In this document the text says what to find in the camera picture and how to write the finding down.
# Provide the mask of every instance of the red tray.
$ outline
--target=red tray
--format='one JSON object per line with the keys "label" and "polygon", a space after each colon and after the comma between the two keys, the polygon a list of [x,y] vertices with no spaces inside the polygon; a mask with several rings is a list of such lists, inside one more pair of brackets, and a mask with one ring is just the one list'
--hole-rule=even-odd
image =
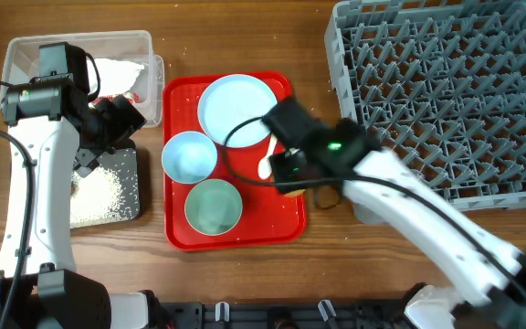
{"label": "red tray", "polygon": [[[263,80],[275,93],[278,101],[291,94],[291,85],[286,77],[273,71],[245,73]],[[181,77],[170,81],[163,90],[163,144],[177,133],[204,131],[198,123],[198,101],[215,80],[227,74],[198,77]],[[256,145],[229,149],[229,159],[240,173],[259,179],[259,160],[267,152],[269,137]],[[163,175],[165,236],[176,248],[183,251],[222,249],[256,246],[270,243],[290,242],[306,228],[306,207],[303,196],[285,197],[275,188],[252,186],[236,180],[228,173],[221,159],[222,146],[216,145],[218,163],[208,178],[220,178],[235,186],[243,198],[243,215],[238,224],[228,233],[208,237],[196,232],[185,218],[184,202],[195,185],[173,182]]]}

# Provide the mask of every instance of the gray dish rack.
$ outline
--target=gray dish rack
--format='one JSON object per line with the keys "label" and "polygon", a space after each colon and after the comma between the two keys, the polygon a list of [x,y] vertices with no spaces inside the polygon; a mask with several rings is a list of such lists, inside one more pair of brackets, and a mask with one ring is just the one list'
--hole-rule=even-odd
{"label": "gray dish rack", "polygon": [[526,207],[526,1],[340,2],[324,42],[342,117],[459,210]]}

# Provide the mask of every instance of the white plate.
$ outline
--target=white plate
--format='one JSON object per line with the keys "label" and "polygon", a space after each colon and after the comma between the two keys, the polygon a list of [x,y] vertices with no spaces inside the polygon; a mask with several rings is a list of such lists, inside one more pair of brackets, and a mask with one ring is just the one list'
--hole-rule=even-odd
{"label": "white plate", "polygon": [[[278,103],[265,82],[243,74],[225,76],[213,82],[198,102],[198,121],[206,135],[219,144],[240,123],[265,115]],[[248,147],[269,135],[262,122],[253,122],[236,132],[229,147]]]}

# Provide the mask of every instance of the wooden surface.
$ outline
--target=wooden surface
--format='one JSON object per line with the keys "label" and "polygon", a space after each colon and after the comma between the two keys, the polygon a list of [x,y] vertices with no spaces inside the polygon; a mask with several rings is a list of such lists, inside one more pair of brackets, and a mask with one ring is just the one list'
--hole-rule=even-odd
{"label": "wooden surface", "polygon": [[[329,122],[339,117],[330,91],[323,35],[333,2],[161,2],[0,0],[0,77],[14,37],[145,29],[166,63],[166,78],[274,69],[289,77],[300,100]],[[4,129],[0,115],[0,128]],[[140,152],[144,215],[128,223],[72,232],[79,273],[110,292],[151,289],[164,302],[318,301],[394,298],[415,283],[444,285],[440,271],[385,225],[367,226],[349,205],[309,208],[294,243],[183,253],[163,234],[161,128],[133,136]],[[0,140],[0,246],[9,188],[9,145]],[[526,249],[526,210],[468,215],[498,237]]]}

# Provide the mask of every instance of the white spoon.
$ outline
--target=white spoon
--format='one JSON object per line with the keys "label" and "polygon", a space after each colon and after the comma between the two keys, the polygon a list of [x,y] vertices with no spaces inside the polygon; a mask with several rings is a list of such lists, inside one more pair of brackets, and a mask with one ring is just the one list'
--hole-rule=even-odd
{"label": "white spoon", "polygon": [[275,135],[271,135],[269,140],[269,148],[267,149],[267,154],[263,156],[261,161],[259,161],[258,173],[259,178],[268,179],[271,176],[271,164],[269,163],[269,157],[273,155],[275,146],[278,144],[278,138]]}

